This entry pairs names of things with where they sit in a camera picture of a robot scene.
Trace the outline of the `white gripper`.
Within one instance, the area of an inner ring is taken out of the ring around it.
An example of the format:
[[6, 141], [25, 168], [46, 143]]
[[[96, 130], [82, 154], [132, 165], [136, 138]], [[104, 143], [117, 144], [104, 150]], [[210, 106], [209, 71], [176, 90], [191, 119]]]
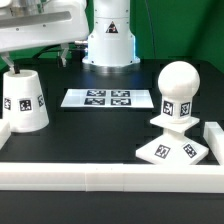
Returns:
[[2, 60], [18, 74], [8, 52], [61, 44], [59, 66], [65, 67], [68, 43], [89, 33], [86, 6], [86, 0], [0, 0]]

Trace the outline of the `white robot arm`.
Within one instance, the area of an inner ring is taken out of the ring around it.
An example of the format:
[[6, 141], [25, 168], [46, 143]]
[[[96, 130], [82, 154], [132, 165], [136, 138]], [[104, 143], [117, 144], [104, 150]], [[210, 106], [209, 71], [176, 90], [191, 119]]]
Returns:
[[69, 44], [87, 45], [83, 62], [102, 70], [140, 62], [130, 31], [130, 0], [93, 0], [94, 28], [85, 13], [87, 0], [0, 0], [0, 58], [18, 74], [12, 51], [59, 45], [66, 62]]

